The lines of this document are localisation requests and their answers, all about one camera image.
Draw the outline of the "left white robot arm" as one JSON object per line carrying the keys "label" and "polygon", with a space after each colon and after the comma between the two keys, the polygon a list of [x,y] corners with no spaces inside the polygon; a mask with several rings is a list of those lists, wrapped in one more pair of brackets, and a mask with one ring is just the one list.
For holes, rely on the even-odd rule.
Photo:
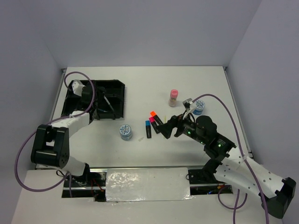
{"label": "left white robot arm", "polygon": [[70,156],[70,137],[94,120],[93,103],[96,97],[92,84],[92,98],[86,111],[74,111],[50,125],[40,125],[36,130],[31,161],[35,164],[58,168],[75,176],[75,181],[86,186],[92,175],[87,163]]}

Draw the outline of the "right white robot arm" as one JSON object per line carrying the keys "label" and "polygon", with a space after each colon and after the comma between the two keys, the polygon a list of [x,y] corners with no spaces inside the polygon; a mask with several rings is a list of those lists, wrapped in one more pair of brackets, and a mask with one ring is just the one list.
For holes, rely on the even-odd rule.
{"label": "right white robot arm", "polygon": [[176,128],[175,137],[184,134],[204,146],[210,158],[202,169],[207,182],[225,182],[257,196],[269,215],[278,219],[284,217],[294,197],[296,182],[290,177],[280,177],[242,155],[235,143],[217,132],[217,125],[209,116],[199,116],[192,121],[183,114],[174,115],[157,128],[167,139]]}

